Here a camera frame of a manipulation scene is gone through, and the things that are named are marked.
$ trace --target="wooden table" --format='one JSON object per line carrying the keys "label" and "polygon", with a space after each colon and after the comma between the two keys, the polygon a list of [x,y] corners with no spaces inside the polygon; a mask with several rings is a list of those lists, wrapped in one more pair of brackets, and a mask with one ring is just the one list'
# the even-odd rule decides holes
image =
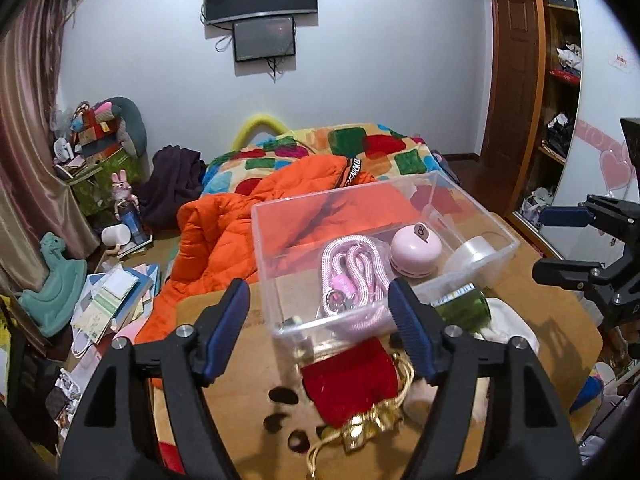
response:
{"label": "wooden table", "polygon": [[[537,285],[531,267],[538,254],[522,240],[493,296],[511,305],[540,342],[540,361],[568,410],[596,362],[602,339],[589,316],[570,292]],[[316,442],[316,427],[324,423],[306,398],[297,371],[284,352],[274,346],[264,327],[259,284],[251,286],[252,304],[224,376],[204,392],[220,436],[243,479],[303,479],[305,457],[287,447],[293,430],[304,430]],[[177,324],[193,323],[222,292],[187,298],[178,306]],[[300,396],[296,406],[276,405],[268,398],[275,386],[293,387]],[[154,399],[156,427],[161,441],[173,443],[162,392]],[[271,413],[288,415],[276,434],[262,422]],[[470,428],[460,471],[473,467],[478,458],[482,426]],[[420,428],[410,423],[395,433],[382,434],[364,449],[345,456],[342,446],[320,452],[321,478],[400,478],[418,441]]]}

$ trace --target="yellow foam arch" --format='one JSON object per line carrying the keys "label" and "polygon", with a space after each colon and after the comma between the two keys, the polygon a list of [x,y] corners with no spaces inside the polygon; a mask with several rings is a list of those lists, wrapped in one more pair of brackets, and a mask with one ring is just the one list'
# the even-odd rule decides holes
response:
{"label": "yellow foam arch", "polygon": [[242,128],[240,128],[240,131],[236,135],[234,142],[231,144],[231,149],[235,152],[242,150],[251,137],[251,132],[257,126],[261,125],[270,127],[276,135],[286,134],[289,131],[289,129],[275,117],[271,117],[267,114],[256,114],[244,122]]}

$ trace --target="pink heart decoration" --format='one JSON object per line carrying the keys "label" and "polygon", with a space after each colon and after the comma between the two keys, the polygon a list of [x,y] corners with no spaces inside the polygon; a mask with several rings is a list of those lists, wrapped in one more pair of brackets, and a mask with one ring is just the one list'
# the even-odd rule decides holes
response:
{"label": "pink heart decoration", "polygon": [[622,189],[631,182],[631,167],[626,160],[618,160],[611,150],[600,153],[600,169],[608,191]]}

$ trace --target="small white fan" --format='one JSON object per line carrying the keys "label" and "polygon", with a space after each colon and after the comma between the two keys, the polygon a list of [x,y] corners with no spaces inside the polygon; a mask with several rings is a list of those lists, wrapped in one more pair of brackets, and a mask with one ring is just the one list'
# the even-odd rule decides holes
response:
{"label": "small white fan", "polygon": [[71,148],[71,144],[62,137],[56,139],[56,142],[53,143],[53,152],[60,162],[66,162],[74,158],[74,150]]}

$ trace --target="transparent storage bin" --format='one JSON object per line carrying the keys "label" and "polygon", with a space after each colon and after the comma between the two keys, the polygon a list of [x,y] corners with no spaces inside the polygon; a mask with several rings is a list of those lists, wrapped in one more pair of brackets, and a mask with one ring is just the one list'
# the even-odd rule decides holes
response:
{"label": "transparent storage bin", "polygon": [[[467,283],[493,286],[519,245],[481,205],[439,171],[255,205],[254,248],[268,330],[301,361],[394,330],[390,316],[390,322],[377,324],[369,332],[354,335],[345,330],[354,320],[380,309],[381,304],[386,308],[386,297],[337,316],[320,315],[322,251],[336,238],[367,235],[380,247],[393,279],[399,274],[388,264],[391,240],[399,228],[418,221],[437,233],[443,245],[437,271],[421,280],[408,280],[423,303]],[[495,252],[445,274],[443,266],[453,252],[477,236]]]}

